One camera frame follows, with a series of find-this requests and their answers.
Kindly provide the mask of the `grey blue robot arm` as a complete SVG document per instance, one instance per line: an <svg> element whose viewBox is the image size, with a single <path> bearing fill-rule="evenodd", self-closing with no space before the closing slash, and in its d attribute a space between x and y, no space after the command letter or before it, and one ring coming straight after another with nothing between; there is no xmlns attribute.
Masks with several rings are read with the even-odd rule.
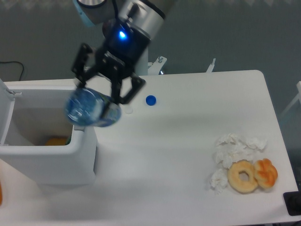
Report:
<svg viewBox="0 0 301 226"><path fill-rule="evenodd" d="M79 81L74 94L77 101L68 116L82 120L96 115L97 120L107 118L110 108L128 104L145 85L145 80L135 74L135 67L156 36L174 0L123 0L112 1L114 21L100 48L81 44L71 68ZM111 82L111 96L93 96L81 102L80 95L87 91L86 82L97 75Z"/></svg>

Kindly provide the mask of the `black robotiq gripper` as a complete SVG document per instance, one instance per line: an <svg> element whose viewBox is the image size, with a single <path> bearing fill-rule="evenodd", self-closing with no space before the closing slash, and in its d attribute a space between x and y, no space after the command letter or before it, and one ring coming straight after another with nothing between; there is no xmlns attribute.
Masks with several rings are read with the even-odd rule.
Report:
<svg viewBox="0 0 301 226"><path fill-rule="evenodd" d="M108 116L110 107L131 103L145 86L146 81L133 72L150 41L149 36L129 19L118 19L97 51L81 43L71 67L77 88L85 87L88 81L86 64L94 56L95 65L91 67L91 76L101 74L111 82L111 92L105 98L102 118ZM128 78L130 87L124 89L124 80Z"/></svg>

